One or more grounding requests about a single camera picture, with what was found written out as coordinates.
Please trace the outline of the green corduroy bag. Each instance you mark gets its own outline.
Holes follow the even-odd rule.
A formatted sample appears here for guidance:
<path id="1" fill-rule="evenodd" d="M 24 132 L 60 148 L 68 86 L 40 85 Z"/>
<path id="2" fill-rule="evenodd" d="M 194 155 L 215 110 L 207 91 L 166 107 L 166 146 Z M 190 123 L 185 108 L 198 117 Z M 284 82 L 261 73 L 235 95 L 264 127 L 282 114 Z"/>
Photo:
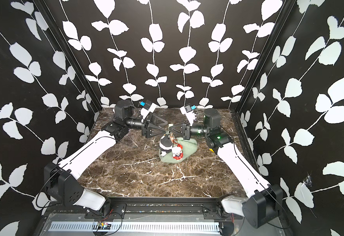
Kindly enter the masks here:
<path id="1" fill-rule="evenodd" d="M 197 145 L 197 140 L 196 139 L 189 139 L 189 140 L 184 140 L 183 138 L 179 137 L 177 138 L 177 141 L 179 144 L 182 145 L 182 154 L 183 157 L 179 160 L 176 160 L 175 158 L 173 158 L 172 156 L 172 152 L 167 153 L 164 156 L 161 156 L 162 151 L 159 151 L 159 158 L 162 162 L 164 163 L 181 163 L 183 162 L 185 159 L 189 158 L 191 155 L 193 155 L 198 148 Z"/>

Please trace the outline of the black white plush charm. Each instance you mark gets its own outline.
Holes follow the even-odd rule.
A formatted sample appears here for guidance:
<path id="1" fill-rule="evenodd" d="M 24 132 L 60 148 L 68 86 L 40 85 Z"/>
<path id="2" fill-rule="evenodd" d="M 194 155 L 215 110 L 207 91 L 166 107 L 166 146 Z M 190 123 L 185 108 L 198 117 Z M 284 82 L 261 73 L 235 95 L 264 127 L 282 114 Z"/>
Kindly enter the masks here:
<path id="1" fill-rule="evenodd" d="M 164 157 L 168 153 L 172 152 L 173 142 L 168 134 L 164 134 L 159 141 L 159 155 Z"/>

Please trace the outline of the white red plush charm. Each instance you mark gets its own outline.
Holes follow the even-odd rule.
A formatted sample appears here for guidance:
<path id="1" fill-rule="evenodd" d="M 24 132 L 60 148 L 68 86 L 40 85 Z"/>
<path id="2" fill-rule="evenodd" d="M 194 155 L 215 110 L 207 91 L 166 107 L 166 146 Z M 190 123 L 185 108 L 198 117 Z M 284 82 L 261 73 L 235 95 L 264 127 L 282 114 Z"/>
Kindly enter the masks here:
<path id="1" fill-rule="evenodd" d="M 172 148 L 172 157 L 175 160 L 181 160 L 183 158 L 183 146 L 181 144 L 177 144 Z"/>

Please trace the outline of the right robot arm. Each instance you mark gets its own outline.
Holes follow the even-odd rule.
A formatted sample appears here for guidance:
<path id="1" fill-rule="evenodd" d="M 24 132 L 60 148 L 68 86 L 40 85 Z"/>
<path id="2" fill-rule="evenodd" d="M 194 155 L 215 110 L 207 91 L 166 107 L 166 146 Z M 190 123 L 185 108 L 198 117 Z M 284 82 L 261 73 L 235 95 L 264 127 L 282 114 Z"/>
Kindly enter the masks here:
<path id="1" fill-rule="evenodd" d="M 171 126 L 170 132 L 179 134 L 185 140 L 191 137 L 204 137 L 209 149 L 234 173 L 247 197 L 223 197 L 220 204 L 226 213 L 244 217 L 256 229 L 270 224 L 283 210 L 282 188 L 279 185 L 271 185 L 243 157 L 234 138 L 222 127 L 221 115 L 216 109 L 209 108 L 203 112 L 202 124 L 194 123 L 195 110 L 195 106 L 181 107 L 180 111 L 188 121 Z"/>

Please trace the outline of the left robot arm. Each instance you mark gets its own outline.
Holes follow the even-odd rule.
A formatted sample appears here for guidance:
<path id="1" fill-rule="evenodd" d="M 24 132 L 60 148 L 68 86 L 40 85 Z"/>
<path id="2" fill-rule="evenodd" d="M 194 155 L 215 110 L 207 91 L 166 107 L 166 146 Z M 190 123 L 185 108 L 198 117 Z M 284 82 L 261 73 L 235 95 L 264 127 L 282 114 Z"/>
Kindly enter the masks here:
<path id="1" fill-rule="evenodd" d="M 106 198 L 99 193 L 82 187 L 78 179 L 83 172 L 105 151 L 120 143 L 129 130 L 141 131 L 145 138 L 163 134 L 168 122 L 156 115 L 156 104 L 151 101 L 139 103 L 140 110 L 129 100 L 122 100 L 114 107 L 110 122 L 83 147 L 57 164 L 50 163 L 44 168 L 43 191 L 63 206 L 81 206 L 100 210 Z"/>

